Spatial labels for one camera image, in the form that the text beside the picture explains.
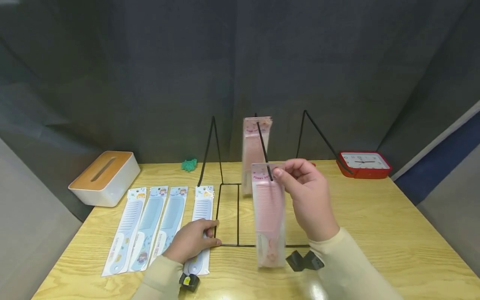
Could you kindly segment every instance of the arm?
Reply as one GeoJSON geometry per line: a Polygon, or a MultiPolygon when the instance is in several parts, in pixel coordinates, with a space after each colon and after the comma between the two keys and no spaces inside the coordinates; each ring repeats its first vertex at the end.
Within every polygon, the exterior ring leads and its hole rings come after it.
{"type": "Polygon", "coordinates": [[[183,265],[165,256],[159,256],[145,272],[132,300],[177,299],[183,265]]]}
{"type": "Polygon", "coordinates": [[[305,159],[285,162],[273,170],[292,196],[298,224],[307,233],[311,250],[325,267],[318,270],[330,299],[402,299],[370,264],[361,249],[333,215],[325,177],[305,159]]]}
{"type": "Polygon", "coordinates": [[[221,245],[219,239],[213,238],[212,228],[215,226],[218,226],[218,220],[200,219],[182,227],[163,255],[157,257],[145,272],[132,300],[177,299],[183,264],[203,249],[221,245]]]}
{"type": "Polygon", "coordinates": [[[310,241],[310,246],[325,264],[317,273],[331,299],[402,299],[344,228],[329,240],[310,241]]]}

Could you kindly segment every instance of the blue wall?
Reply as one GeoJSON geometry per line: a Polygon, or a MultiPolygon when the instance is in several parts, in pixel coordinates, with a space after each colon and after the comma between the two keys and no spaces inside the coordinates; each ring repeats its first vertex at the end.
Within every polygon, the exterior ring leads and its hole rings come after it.
{"type": "Polygon", "coordinates": [[[418,205],[479,144],[480,113],[477,113],[395,183],[418,205]]]}

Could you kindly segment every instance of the comb teeth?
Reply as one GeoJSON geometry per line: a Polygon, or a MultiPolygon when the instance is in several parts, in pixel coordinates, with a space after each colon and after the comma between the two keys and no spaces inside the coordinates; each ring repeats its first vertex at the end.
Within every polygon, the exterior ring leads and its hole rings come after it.
{"type": "Polygon", "coordinates": [[[142,217],[140,229],[147,229],[152,226],[160,202],[162,202],[162,199],[150,199],[148,201],[147,207],[145,208],[146,213],[142,217]]]}
{"type": "Polygon", "coordinates": [[[162,221],[162,229],[172,228],[175,225],[177,214],[181,210],[180,199],[171,198],[168,202],[167,211],[162,221]]]}
{"type": "Polygon", "coordinates": [[[135,225],[140,205],[140,201],[132,201],[127,203],[127,206],[125,207],[125,214],[123,215],[119,225],[119,231],[130,230],[130,228],[135,225]]]}
{"type": "Polygon", "coordinates": [[[199,219],[207,219],[209,220],[211,217],[212,209],[211,209],[211,201],[209,199],[197,200],[195,211],[193,212],[193,220],[196,221],[199,219]]]}
{"type": "Polygon", "coordinates": [[[245,137],[245,164],[247,168],[253,163],[261,163],[264,161],[264,150],[260,136],[245,137]]]}
{"type": "Polygon", "coordinates": [[[259,231],[278,231],[282,213],[282,188],[275,181],[257,183],[256,211],[259,231]]]}

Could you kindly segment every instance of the wooden tissue box lid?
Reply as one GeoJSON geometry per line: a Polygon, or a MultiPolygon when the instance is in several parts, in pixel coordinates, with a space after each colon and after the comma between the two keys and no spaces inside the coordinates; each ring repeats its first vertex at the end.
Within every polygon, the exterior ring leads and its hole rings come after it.
{"type": "Polygon", "coordinates": [[[69,188],[103,190],[132,155],[132,152],[105,151],[70,184],[69,188]]]}

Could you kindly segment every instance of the blue comb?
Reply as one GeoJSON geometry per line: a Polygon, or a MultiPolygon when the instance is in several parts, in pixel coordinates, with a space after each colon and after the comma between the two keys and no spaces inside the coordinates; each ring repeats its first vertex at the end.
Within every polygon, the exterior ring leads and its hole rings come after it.
{"type": "Polygon", "coordinates": [[[172,243],[173,237],[177,233],[177,228],[182,216],[183,207],[185,206],[185,199],[182,196],[172,196],[168,201],[167,210],[163,216],[162,223],[160,224],[160,231],[165,233],[166,240],[163,247],[165,251],[172,243]]]}
{"type": "Polygon", "coordinates": [[[148,262],[150,255],[150,244],[153,242],[153,233],[155,232],[155,227],[160,219],[163,208],[163,197],[150,197],[150,200],[147,202],[144,215],[142,216],[142,221],[140,223],[139,232],[144,234],[144,241],[140,253],[138,254],[135,262],[133,262],[132,270],[140,271],[148,262]]]}
{"type": "MultiPolygon", "coordinates": [[[[212,200],[211,199],[202,199],[195,201],[195,211],[193,212],[193,221],[199,219],[211,220],[212,219],[212,200]]],[[[194,257],[190,260],[188,264],[188,272],[190,274],[198,274],[202,269],[203,257],[205,255],[205,250],[200,252],[197,257],[194,257]]]]}
{"type": "Polygon", "coordinates": [[[137,225],[138,218],[142,212],[142,201],[134,200],[127,202],[127,206],[120,220],[118,233],[123,234],[123,241],[117,257],[115,258],[110,273],[117,274],[120,272],[127,262],[128,245],[132,239],[132,233],[137,225]]]}

